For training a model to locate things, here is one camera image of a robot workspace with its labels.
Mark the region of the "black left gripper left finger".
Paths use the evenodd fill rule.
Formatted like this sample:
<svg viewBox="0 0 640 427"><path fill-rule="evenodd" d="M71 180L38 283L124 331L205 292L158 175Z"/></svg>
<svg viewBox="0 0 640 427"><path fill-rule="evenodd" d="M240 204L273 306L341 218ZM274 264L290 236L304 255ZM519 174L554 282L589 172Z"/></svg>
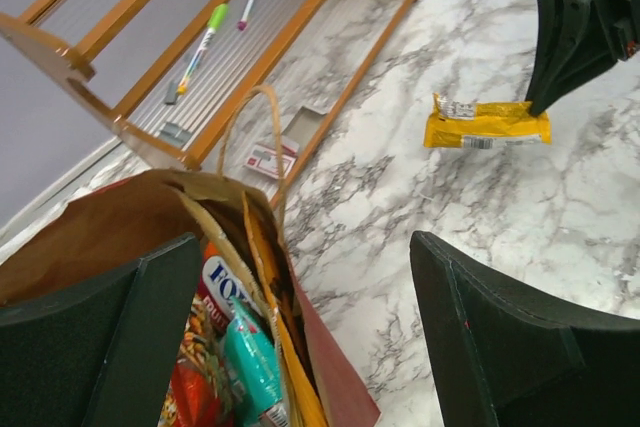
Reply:
<svg viewBox="0 0 640 427"><path fill-rule="evenodd" d="M156 425L201 263L198 240L183 235L2 308L2 425Z"/></svg>

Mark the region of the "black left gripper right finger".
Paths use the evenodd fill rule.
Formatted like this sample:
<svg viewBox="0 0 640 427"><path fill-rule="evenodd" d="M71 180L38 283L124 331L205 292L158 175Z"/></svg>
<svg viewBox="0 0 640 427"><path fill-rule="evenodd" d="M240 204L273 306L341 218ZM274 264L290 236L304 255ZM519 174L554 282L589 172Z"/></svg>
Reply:
<svg viewBox="0 0 640 427"><path fill-rule="evenodd" d="M635 426L639 323L565 301L417 231L410 262L448 426Z"/></svg>

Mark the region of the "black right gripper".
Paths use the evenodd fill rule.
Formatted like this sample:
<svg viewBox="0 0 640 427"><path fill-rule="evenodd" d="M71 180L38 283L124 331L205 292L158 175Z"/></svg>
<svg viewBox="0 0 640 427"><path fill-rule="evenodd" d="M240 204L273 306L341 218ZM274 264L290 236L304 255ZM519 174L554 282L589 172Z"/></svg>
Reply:
<svg viewBox="0 0 640 427"><path fill-rule="evenodd" d="M639 0L537 0L538 40L525 100L544 113L639 49Z"/></svg>

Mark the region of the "red yellow snack packet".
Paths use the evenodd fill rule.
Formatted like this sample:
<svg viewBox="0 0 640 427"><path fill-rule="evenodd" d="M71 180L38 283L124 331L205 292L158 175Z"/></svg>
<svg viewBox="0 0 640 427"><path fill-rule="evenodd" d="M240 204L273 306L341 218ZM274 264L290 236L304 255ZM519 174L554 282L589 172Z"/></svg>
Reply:
<svg viewBox="0 0 640 427"><path fill-rule="evenodd" d="M192 300L160 426L232 426L234 401L205 303Z"/></svg>

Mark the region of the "brown and red paper bag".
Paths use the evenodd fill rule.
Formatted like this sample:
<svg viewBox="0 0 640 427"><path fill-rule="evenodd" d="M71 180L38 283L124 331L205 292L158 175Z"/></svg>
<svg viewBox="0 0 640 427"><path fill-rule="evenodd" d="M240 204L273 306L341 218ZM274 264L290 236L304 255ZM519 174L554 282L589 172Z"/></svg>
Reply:
<svg viewBox="0 0 640 427"><path fill-rule="evenodd" d="M244 193L258 205L261 219L273 219L290 259L284 239L284 210L273 207L260 190L222 171L151 169L71 202L56 220L10 255L1 266L1 310L107 273L188 234L200 245L201 276L204 248L211 242L173 188L210 212L258 282L243 220ZM374 425L380 416L378 407L303 292L292 262L291 275L326 426ZM199 296L200 276L193 298ZM281 376L268 322L243 303L274 345Z"/></svg>

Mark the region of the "orange Fox's candy bag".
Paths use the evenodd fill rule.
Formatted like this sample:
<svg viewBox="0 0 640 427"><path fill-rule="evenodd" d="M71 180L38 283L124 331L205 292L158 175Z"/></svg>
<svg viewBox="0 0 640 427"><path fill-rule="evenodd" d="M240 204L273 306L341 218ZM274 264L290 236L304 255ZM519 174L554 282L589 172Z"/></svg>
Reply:
<svg viewBox="0 0 640 427"><path fill-rule="evenodd" d="M247 303L259 312L243 283L231 269L212 243L207 243L203 252L203 266L197 294L204 302L213 329L223 334L232 319L233 300Z"/></svg>

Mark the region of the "yellow snack bar packet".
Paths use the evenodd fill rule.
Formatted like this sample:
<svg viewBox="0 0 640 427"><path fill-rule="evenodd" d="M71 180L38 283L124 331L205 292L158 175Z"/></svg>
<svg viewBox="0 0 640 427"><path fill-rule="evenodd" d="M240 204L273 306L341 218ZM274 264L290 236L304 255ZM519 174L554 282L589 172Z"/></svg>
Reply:
<svg viewBox="0 0 640 427"><path fill-rule="evenodd" d="M491 150L552 142L546 113L532 116L531 102L463 103L433 94L426 148Z"/></svg>

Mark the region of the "teal mint candy bag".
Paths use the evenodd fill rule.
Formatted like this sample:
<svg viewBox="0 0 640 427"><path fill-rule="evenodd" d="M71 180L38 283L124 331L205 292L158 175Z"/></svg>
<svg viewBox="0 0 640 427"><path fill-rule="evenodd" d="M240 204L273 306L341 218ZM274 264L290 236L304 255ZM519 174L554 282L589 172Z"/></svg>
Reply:
<svg viewBox="0 0 640 427"><path fill-rule="evenodd" d="M240 299L232 298L231 312L222 351L234 395L236 425L287 427L275 347Z"/></svg>

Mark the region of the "yellow honey dijon chips bag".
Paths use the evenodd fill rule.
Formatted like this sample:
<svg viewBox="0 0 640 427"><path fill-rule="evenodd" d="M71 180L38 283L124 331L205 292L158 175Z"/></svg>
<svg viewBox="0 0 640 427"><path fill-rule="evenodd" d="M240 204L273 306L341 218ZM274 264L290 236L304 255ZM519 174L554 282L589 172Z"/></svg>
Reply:
<svg viewBox="0 0 640 427"><path fill-rule="evenodd" d="M282 236L271 217L260 218L258 205L242 195L243 220L268 306L269 321L284 381L289 424L326 426L328 421L316 391L313 369L304 333L304 319L293 285L291 262L283 250Z"/></svg>

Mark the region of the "wooden three-tier rack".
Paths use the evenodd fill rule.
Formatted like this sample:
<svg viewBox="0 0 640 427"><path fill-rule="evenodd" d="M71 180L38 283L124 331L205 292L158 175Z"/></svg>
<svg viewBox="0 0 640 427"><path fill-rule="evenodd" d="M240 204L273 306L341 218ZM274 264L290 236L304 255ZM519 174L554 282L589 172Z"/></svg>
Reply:
<svg viewBox="0 0 640 427"><path fill-rule="evenodd" d="M319 115L307 161L417 0L36 0L3 39L157 168L200 170L249 90Z"/></svg>

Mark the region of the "green capped marker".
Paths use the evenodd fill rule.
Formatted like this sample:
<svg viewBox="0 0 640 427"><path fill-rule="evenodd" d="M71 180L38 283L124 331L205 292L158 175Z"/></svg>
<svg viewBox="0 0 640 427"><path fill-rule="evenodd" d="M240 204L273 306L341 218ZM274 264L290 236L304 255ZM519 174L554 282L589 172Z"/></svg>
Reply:
<svg viewBox="0 0 640 427"><path fill-rule="evenodd" d="M203 57L206 55L206 52L209 48L211 40L216 34L222 22L224 21L227 15L227 12L228 12L228 5L226 3L218 5L212 12L207 22L204 36L200 41L194 55L189 61L189 64L186 68L185 73L183 74L181 80L178 83L178 87L177 87L178 95L183 95L187 92L191 77L193 76L194 72L197 70Z"/></svg>

